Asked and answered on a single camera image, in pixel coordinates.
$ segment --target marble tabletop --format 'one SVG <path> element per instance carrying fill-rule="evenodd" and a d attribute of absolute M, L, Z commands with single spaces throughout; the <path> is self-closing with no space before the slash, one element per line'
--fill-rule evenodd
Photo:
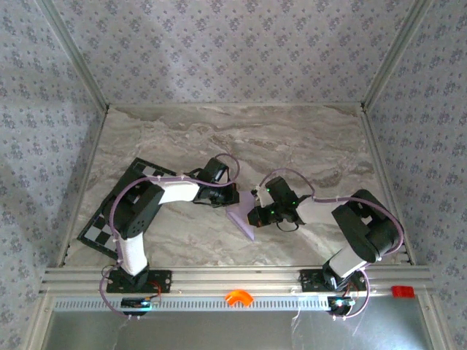
<path fill-rule="evenodd" d="M 300 171 L 319 197 L 360 188 L 382 200 L 368 145 L 355 111 L 336 106 L 160 106 L 110 109 L 67 252 L 68 266 L 112 260 L 76 240 L 135 157 L 178 174 L 203 167 L 221 152 L 241 165 L 240 190 L 251 190 L 275 168 Z M 229 159 L 232 168 L 235 164 Z M 299 194 L 303 180 L 281 174 Z M 284 233 L 275 225 L 247 239 L 225 209 L 164 204 L 144 235 L 151 266 L 321 265 L 345 243 L 337 225 L 316 223 Z"/>

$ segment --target black bracket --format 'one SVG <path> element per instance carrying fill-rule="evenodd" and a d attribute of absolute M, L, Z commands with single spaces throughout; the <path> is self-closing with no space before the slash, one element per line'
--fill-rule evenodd
<path fill-rule="evenodd" d="M 323 270 L 321 268 L 300 270 L 301 291 L 302 292 L 332 292 L 326 287 Z M 349 283 L 352 282 L 359 292 L 366 291 L 365 280 L 360 271 L 354 272 L 349 278 Z"/>
<path fill-rule="evenodd" d="M 158 293 L 158 284 L 161 287 L 161 293 L 169 293 L 172 283 L 172 271 L 170 270 L 149 270 L 147 273 L 147 282 L 142 286 L 132 284 L 119 270 L 112 271 L 107 283 L 107 293 L 120 294 L 155 294 Z"/>

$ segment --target checkerboard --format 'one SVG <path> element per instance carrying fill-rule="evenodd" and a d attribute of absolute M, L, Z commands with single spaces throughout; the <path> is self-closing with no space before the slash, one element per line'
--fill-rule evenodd
<path fill-rule="evenodd" d="M 146 176 L 176 176 L 176 173 L 173 171 L 152 164 L 141 158 L 136 158 L 128 168 L 137 170 Z M 102 214 L 104 204 L 105 203 L 101 203 L 101 206 L 83 228 L 77 239 L 90 248 L 98 250 L 116 260 L 117 246 L 112 239 L 110 226 L 108 222 L 105 221 L 104 215 Z"/>

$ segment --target wall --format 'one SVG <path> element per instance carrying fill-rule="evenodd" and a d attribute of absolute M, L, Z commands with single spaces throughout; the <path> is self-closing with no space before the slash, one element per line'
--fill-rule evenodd
<path fill-rule="evenodd" d="M 371 110 L 420 264 L 467 348 L 467 3 L 435 1 Z"/>
<path fill-rule="evenodd" d="M 56 2 L 111 104 L 360 101 L 411 4 Z"/>
<path fill-rule="evenodd" d="M 16 349 L 101 115 L 36 3 L 0 12 L 0 349 Z"/>

